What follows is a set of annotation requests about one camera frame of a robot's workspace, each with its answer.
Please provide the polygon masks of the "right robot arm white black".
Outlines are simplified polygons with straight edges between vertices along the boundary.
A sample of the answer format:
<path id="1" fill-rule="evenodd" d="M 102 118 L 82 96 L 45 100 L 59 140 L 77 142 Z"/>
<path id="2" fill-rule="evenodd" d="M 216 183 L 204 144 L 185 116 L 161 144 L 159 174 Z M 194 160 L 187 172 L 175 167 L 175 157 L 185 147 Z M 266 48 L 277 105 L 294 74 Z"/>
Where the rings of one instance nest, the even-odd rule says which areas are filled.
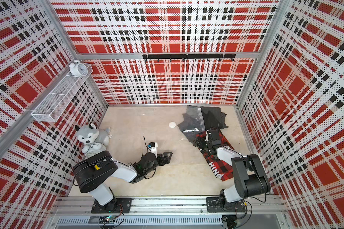
<path id="1" fill-rule="evenodd" d="M 216 178 L 234 180 L 233 186 L 219 194 L 218 203 L 222 208 L 228 210 L 247 198 L 270 192 L 269 179 L 259 156 L 234 150 L 219 129 L 199 133 L 193 145 L 202 153 Z"/>

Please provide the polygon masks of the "husky plush toy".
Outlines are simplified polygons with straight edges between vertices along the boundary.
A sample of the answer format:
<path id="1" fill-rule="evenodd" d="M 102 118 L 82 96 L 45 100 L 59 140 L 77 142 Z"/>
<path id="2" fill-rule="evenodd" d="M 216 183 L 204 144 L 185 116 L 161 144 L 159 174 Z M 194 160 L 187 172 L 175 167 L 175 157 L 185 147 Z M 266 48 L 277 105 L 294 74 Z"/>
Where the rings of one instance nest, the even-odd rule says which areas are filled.
<path id="1" fill-rule="evenodd" d="M 111 138 L 111 127 L 106 129 L 98 129 L 95 124 L 79 127 L 75 125 L 76 138 L 79 142 L 83 143 L 82 153 L 86 154 L 89 150 L 100 150 L 104 146 L 109 145 Z"/>

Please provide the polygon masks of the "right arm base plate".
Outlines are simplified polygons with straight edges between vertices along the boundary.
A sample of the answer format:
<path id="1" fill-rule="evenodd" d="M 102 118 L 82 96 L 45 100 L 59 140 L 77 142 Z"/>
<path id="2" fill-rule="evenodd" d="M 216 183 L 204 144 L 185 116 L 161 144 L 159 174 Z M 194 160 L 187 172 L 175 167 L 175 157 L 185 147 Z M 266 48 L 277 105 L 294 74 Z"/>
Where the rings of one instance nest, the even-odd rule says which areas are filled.
<path id="1" fill-rule="evenodd" d="M 245 213 L 246 205 L 243 199 L 235 202 L 226 202 L 222 197 L 207 197 L 206 207 L 209 213 Z"/>

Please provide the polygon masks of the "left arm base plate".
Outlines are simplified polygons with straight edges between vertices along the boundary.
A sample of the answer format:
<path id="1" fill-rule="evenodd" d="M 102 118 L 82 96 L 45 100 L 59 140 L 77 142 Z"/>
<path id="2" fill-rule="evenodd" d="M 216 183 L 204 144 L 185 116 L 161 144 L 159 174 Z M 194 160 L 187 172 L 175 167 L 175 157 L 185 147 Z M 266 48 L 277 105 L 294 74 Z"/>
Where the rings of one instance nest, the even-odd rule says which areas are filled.
<path id="1" fill-rule="evenodd" d="M 132 198 L 114 198 L 112 201 L 102 206 L 97 200 L 94 201 L 91 213 L 102 214 L 102 213 L 129 213 L 131 209 Z"/>

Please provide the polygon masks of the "white alarm clock on shelf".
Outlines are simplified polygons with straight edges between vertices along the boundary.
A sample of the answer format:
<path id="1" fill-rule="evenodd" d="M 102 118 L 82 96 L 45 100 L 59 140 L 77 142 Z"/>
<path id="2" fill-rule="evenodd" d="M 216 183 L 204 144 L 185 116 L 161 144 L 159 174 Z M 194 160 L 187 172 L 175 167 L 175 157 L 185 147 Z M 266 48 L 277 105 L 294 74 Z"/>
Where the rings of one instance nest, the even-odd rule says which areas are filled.
<path id="1" fill-rule="evenodd" d="M 69 70 L 73 76 L 86 76 L 88 74 L 88 67 L 79 60 L 71 62 L 69 64 Z"/>

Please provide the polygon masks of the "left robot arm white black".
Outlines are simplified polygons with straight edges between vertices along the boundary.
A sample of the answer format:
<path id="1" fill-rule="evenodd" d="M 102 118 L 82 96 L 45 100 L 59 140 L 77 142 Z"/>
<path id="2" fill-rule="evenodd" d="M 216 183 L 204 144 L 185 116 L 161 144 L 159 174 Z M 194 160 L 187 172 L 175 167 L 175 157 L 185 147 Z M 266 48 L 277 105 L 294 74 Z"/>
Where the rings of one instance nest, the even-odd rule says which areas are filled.
<path id="1" fill-rule="evenodd" d="M 122 179 L 128 183 L 138 183 L 147 175 L 156 172 L 157 167 L 170 163 L 173 152 L 162 154 L 146 153 L 139 162 L 126 165 L 115 160 L 108 151 L 76 164 L 73 168 L 74 181 L 81 193 L 90 194 L 101 207 L 114 202 L 114 194 L 105 181 L 109 177 Z"/>

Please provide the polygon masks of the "white alarm clock on table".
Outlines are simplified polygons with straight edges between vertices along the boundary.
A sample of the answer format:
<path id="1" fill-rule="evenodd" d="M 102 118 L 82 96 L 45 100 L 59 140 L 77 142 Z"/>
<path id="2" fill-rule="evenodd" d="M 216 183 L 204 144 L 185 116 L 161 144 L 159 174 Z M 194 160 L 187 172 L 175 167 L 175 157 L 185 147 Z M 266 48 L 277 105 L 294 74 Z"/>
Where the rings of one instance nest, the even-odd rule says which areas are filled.
<path id="1" fill-rule="evenodd" d="M 85 154 L 85 158 L 88 159 L 98 153 L 105 151 L 106 149 L 106 146 L 101 143 L 92 143 L 84 145 L 82 148 L 82 152 Z"/>

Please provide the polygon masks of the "black hook rail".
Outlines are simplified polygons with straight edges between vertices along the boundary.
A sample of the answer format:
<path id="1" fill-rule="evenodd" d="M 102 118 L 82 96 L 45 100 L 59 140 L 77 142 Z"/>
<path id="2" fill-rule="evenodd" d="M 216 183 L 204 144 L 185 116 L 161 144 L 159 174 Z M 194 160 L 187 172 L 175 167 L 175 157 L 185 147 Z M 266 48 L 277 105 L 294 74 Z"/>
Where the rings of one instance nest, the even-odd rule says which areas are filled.
<path id="1" fill-rule="evenodd" d="M 234 59 L 236 58 L 235 53 L 213 53 L 213 54 L 143 54 L 142 58 L 144 60 L 184 60 L 184 59 Z"/>

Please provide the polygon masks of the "clear vacuum bag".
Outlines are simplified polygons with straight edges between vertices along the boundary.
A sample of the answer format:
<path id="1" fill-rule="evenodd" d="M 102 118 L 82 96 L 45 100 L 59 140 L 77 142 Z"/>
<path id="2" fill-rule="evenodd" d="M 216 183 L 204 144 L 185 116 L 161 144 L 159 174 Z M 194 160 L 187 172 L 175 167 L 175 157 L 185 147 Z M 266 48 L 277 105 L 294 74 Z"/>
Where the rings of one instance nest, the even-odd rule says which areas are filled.
<path id="1" fill-rule="evenodd" d="M 198 134 L 205 131 L 202 109 L 199 106 L 187 106 L 183 121 L 177 125 L 190 143 L 194 143 Z"/>

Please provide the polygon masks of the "aluminium mounting rail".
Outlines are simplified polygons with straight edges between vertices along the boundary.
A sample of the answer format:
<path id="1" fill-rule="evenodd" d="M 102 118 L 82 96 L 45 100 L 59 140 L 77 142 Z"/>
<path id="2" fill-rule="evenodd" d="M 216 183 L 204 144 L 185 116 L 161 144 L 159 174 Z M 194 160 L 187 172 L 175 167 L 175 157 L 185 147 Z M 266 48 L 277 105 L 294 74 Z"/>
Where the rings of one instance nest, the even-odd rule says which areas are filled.
<path id="1" fill-rule="evenodd" d="M 286 214 L 287 210 L 279 196 L 249 198 L 247 204 L 231 212 L 219 211 L 217 207 L 207 205 L 207 196 L 134 196 L 131 197 L 130 211 L 127 216 L 137 215 L 243 215 L 248 214 Z M 90 216 L 95 199 L 92 197 L 59 198 L 50 210 L 50 216 Z"/>

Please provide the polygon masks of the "red black plaid shirt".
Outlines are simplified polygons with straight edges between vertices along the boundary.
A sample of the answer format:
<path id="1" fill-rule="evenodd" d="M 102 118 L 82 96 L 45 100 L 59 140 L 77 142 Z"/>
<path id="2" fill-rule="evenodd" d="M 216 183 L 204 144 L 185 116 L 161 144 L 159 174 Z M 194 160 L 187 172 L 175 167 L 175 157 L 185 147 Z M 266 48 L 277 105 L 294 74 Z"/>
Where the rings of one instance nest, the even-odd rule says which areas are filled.
<path id="1" fill-rule="evenodd" d="M 212 150 L 200 150 L 214 176 L 221 181 L 233 178 L 231 156 L 234 154 L 231 144 L 226 137 L 220 134 L 222 144 Z"/>

